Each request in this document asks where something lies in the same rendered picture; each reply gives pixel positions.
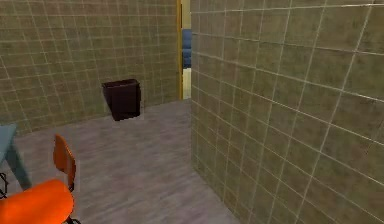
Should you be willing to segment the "orange office chair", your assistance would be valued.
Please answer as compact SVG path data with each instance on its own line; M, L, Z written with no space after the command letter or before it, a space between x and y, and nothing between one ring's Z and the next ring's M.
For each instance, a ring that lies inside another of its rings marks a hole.
M82 224L72 217L76 160L59 134L54 139L53 163L67 182L50 179L0 200L0 224Z

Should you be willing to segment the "dark brown garbage bin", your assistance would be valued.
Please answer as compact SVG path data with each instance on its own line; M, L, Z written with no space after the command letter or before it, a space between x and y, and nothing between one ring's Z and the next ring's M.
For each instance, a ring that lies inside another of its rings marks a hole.
M103 95L115 121L140 115L141 88L136 79L102 84Z

